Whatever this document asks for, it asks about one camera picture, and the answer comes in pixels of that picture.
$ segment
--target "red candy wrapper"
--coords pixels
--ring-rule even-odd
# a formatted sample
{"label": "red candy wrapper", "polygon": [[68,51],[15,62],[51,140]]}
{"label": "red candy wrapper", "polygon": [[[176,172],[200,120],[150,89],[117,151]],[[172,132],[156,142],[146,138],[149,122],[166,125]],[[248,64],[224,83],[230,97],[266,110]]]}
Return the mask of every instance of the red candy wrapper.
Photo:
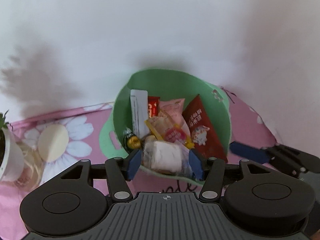
{"label": "red candy wrapper", "polygon": [[222,144],[202,105],[200,95],[189,103],[182,116],[190,129],[195,149],[205,158],[216,157],[228,162]]}
{"label": "red candy wrapper", "polygon": [[159,114],[160,97],[148,97],[149,118]]}

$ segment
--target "green plastic bin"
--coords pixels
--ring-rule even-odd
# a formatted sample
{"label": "green plastic bin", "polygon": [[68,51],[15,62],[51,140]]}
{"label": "green plastic bin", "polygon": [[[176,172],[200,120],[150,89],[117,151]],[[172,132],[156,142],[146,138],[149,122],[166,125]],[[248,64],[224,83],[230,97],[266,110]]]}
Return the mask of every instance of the green plastic bin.
{"label": "green plastic bin", "polygon": [[[123,131],[127,127],[132,129],[131,89],[147,90],[149,96],[160,96],[162,101],[185,98],[185,107],[197,94],[200,94],[204,108],[223,145],[224,152],[227,154],[231,138],[231,121],[229,100],[225,92],[219,87],[185,72],[168,69],[147,69],[133,74],[128,83],[121,89],[115,100],[112,113],[100,132],[100,148],[107,158],[116,156],[125,158],[128,155],[122,143]],[[121,149],[116,150],[113,146],[109,135],[111,131],[115,131],[122,145]],[[203,184],[185,177],[160,174],[143,166],[140,168],[158,177],[179,179],[194,185]]]}

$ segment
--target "blue gripper pad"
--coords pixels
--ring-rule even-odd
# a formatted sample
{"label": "blue gripper pad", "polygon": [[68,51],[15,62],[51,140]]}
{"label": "blue gripper pad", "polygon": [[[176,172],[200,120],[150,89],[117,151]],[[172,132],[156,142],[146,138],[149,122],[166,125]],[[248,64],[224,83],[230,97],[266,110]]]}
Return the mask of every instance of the blue gripper pad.
{"label": "blue gripper pad", "polygon": [[266,151],[239,142],[230,143],[230,151],[233,154],[260,164],[269,163],[270,161],[270,157],[266,154]]}
{"label": "blue gripper pad", "polygon": [[129,161],[129,167],[127,170],[127,178],[132,180],[134,176],[136,175],[140,165],[141,165],[141,155],[142,150],[139,150],[136,152],[134,157]]}
{"label": "blue gripper pad", "polygon": [[201,161],[192,150],[189,151],[189,163],[196,179],[204,180],[204,171],[202,169]]}

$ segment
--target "pink tablecloth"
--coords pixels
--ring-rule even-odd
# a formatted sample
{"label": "pink tablecloth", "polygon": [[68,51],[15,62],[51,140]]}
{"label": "pink tablecloth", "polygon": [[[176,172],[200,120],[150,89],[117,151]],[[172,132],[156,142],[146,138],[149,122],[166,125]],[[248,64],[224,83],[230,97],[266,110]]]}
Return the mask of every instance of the pink tablecloth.
{"label": "pink tablecloth", "polygon": [[[230,98],[230,113],[233,128],[233,140],[255,147],[271,146],[276,142],[274,136],[265,127],[260,116],[232,93]],[[80,159],[88,158],[93,164],[103,163],[106,157],[99,147],[99,133],[107,121],[111,104],[101,104],[84,108],[72,109],[38,116],[13,124],[17,140],[22,140],[30,146],[36,146],[41,132],[50,124],[59,123],[66,127],[69,143],[65,152],[52,163],[45,163],[41,183],[46,182]],[[228,154],[229,163],[239,163],[241,158]],[[105,180],[97,180],[94,187],[108,194]],[[199,191],[193,185],[172,179],[161,179],[138,171],[136,177],[129,183],[133,194],[139,191],[177,192]],[[0,185],[0,237],[3,240],[19,240],[27,230],[20,218],[19,206],[27,193],[15,187]]]}

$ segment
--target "white rectangular package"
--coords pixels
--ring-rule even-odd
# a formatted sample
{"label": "white rectangular package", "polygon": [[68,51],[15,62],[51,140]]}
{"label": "white rectangular package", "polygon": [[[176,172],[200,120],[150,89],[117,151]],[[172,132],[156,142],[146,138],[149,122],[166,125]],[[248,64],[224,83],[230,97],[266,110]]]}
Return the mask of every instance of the white rectangular package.
{"label": "white rectangular package", "polygon": [[133,133],[141,139],[150,133],[144,122],[149,118],[148,91],[132,89],[130,91],[130,102]]}

